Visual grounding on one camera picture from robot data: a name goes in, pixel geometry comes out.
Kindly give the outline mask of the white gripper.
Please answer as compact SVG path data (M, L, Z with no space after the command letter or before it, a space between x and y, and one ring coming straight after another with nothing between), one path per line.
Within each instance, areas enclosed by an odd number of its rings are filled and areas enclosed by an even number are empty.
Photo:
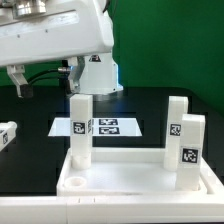
M20 98L31 98L25 64L67 59L68 93L80 91L85 55L109 52L114 45L112 21L103 10L106 0L47 0L43 14L15 19L0 8L0 67Z

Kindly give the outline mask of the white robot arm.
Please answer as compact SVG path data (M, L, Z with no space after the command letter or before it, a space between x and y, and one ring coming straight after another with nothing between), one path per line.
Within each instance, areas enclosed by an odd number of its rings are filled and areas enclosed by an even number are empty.
M0 67L20 97L33 95L27 64L65 60L71 94L102 99L122 89L112 58L108 0L0 0Z

